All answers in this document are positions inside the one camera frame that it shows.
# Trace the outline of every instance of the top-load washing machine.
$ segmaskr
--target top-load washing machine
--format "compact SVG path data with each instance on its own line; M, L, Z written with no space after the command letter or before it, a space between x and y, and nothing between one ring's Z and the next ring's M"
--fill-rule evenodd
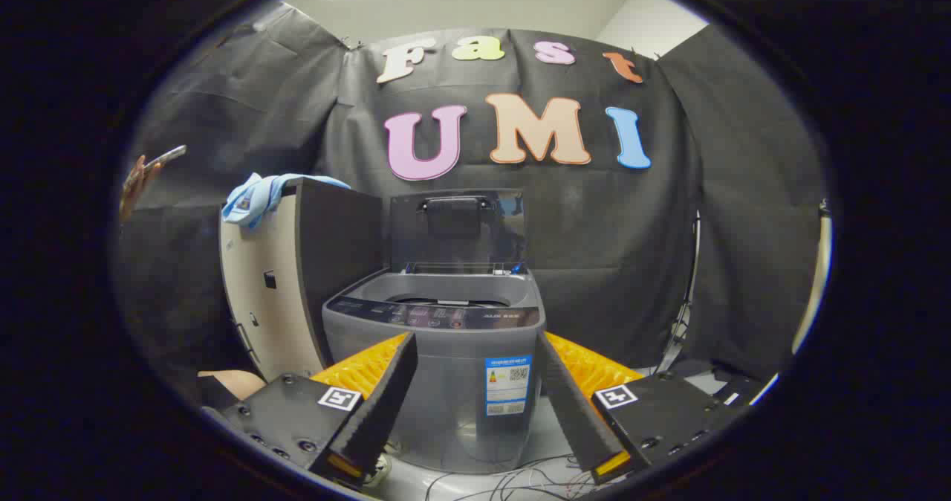
M508 471L528 439L545 328L523 194L395 196L389 215L390 267L323 305L332 358L411 329L418 368L391 434L395 455L454 473Z

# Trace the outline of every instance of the blue letter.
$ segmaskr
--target blue letter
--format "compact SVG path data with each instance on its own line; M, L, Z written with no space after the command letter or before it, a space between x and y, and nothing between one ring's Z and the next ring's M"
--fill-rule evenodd
M637 134L637 114L618 107L608 107L604 112L614 118L614 127L621 139L621 155L617 156L617 162L629 169L645 169L651 166L651 159L644 155L641 146L641 135Z

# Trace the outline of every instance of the energy label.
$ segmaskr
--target energy label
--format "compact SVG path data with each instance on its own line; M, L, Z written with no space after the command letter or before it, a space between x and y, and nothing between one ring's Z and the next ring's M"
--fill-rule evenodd
M485 359L486 416L525 412L532 356Z

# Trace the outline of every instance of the qr code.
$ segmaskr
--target qr code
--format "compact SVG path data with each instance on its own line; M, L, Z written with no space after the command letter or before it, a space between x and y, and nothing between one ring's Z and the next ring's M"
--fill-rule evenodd
M529 377L529 368L524 366L524 368L513 368L512 375L509 376L510 380L525 380Z

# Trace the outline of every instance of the towel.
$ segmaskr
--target towel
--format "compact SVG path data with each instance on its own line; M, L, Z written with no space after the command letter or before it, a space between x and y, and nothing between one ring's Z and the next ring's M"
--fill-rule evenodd
M255 172L240 187L228 194L227 203L221 210L221 218L224 222L253 229L258 226L265 213L278 209L281 203L281 189L285 188L285 183L299 177L350 189L346 183L327 176L279 175L262 178Z

